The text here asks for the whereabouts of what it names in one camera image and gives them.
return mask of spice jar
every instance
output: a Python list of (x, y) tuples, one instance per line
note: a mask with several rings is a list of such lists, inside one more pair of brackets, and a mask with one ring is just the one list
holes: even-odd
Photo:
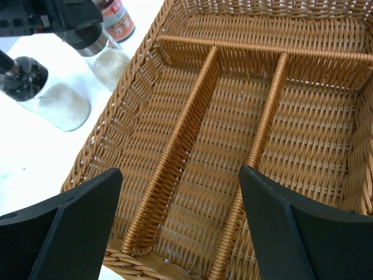
[(122, 0), (94, 0), (103, 15), (103, 26), (117, 42), (126, 40), (135, 30), (135, 24)]
[(96, 78), (108, 90), (115, 89), (130, 59), (101, 24), (66, 31), (58, 36), (85, 59)]
[(36, 60), (19, 57), (13, 70), (1, 75), (0, 88), (21, 106), (63, 131), (73, 131), (87, 120), (89, 102)]

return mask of black lid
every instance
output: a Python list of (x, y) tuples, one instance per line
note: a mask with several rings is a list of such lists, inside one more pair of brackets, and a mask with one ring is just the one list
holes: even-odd
[(81, 29), (57, 33), (57, 36), (74, 49), (82, 50), (96, 42), (102, 31), (101, 23), (96, 23)]
[(32, 99), (44, 87), (48, 79), (48, 69), (30, 57), (19, 57), (19, 72), (3, 79), (3, 91), (17, 102)]

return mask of white powder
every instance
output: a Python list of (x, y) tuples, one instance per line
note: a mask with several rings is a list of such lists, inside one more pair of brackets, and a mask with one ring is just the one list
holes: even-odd
[(94, 62), (93, 73), (108, 90), (114, 90), (128, 63), (121, 50), (108, 48)]
[(88, 118), (90, 104), (71, 87), (64, 83), (51, 86), (41, 92), (38, 114), (63, 131), (80, 127)]

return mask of woven basket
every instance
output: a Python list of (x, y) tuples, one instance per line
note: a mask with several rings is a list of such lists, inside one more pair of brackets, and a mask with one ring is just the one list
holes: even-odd
[(62, 188), (122, 170), (104, 265), (127, 280), (259, 279), (243, 164), (372, 214), (371, 5), (166, 0)]

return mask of white table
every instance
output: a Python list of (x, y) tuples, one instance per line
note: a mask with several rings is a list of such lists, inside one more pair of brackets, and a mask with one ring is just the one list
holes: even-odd
[[(124, 3), (136, 29), (121, 46), (132, 57), (163, 0)], [(56, 35), (21, 37), (8, 54), (13, 58), (23, 55), (35, 58), (86, 96), (92, 112), (79, 129), (62, 132), (0, 93), (0, 216), (59, 193), (76, 155), (112, 94), (93, 76), (80, 55)], [(104, 279), (122, 278), (103, 267), (100, 280)]]

